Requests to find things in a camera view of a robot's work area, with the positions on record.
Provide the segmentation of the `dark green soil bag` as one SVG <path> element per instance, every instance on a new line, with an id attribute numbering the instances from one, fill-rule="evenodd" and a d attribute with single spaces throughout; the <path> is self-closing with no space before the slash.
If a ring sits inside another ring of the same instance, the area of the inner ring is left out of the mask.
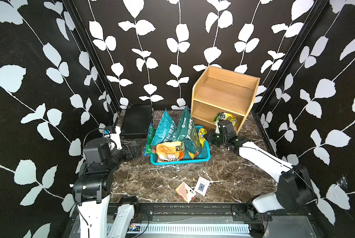
<path id="1" fill-rule="evenodd" d="M 172 134 L 172 141 L 182 142 L 192 159 L 197 158 L 201 151 L 202 145 L 196 125 L 187 106 L 182 112 L 175 132 Z"/>

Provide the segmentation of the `orange white small packet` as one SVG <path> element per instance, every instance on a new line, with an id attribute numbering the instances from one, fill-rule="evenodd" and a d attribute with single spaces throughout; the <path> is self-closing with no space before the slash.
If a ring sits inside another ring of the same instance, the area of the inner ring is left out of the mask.
<path id="1" fill-rule="evenodd" d="M 161 143 L 156 146 L 159 163 L 176 162 L 184 158 L 185 147 L 181 141 Z"/>

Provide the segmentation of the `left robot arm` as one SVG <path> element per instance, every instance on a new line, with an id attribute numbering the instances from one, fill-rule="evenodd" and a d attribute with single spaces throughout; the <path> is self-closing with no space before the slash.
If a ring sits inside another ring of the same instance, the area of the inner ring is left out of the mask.
<path id="1" fill-rule="evenodd" d="M 73 199 L 80 218 L 82 238 L 124 238 L 131 220 L 140 213 L 135 196 L 120 199 L 112 227 L 108 228 L 107 216 L 114 172 L 124 162 L 141 156 L 136 142 L 119 149 L 108 137 L 87 142 L 83 149 L 87 161 L 81 166 L 73 184 Z"/>

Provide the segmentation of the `teal and orange fertilizer bag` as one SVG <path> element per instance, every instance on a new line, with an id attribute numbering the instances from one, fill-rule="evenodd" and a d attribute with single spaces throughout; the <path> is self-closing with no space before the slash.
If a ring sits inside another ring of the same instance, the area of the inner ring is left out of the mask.
<path id="1" fill-rule="evenodd" d="M 171 142 L 175 130 L 176 130 L 175 122 L 173 121 L 172 117 L 169 115 L 167 110 L 165 110 L 158 124 L 151 145 L 157 146 L 158 144 L 161 143 Z"/>

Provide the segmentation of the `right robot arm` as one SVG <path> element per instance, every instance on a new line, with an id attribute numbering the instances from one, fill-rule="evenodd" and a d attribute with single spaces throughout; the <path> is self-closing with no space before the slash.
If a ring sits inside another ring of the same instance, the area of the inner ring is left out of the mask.
<path id="1" fill-rule="evenodd" d="M 260 219 L 262 214 L 276 210 L 295 212 L 312 200 L 318 200 L 306 167 L 278 159 L 246 137 L 238 136 L 232 122 L 217 122 L 216 129 L 211 129 L 204 138 L 252 162 L 277 182 L 275 192 L 258 195 L 247 203 L 245 213 L 250 220 Z"/>

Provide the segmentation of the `yellow green small packet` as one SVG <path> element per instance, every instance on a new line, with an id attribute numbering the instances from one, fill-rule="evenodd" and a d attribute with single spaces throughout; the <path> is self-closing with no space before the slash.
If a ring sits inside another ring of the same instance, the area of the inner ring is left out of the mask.
<path id="1" fill-rule="evenodd" d="M 230 113 L 220 112 L 215 116 L 214 123 L 216 124 L 219 121 L 223 121 L 223 120 L 230 121 L 234 126 L 238 120 L 238 117 Z"/>

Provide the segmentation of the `bright green blue-topped bag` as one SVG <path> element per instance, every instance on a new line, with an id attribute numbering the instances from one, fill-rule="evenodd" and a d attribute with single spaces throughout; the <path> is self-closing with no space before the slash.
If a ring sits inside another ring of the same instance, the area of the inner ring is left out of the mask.
<path id="1" fill-rule="evenodd" d="M 154 128 L 153 123 L 151 122 L 148 128 L 147 143 L 144 147 L 144 154 L 143 154 L 144 156 L 152 155 L 155 153 L 155 149 L 152 146 L 152 141 L 154 139 L 155 133 L 156 130 Z"/>

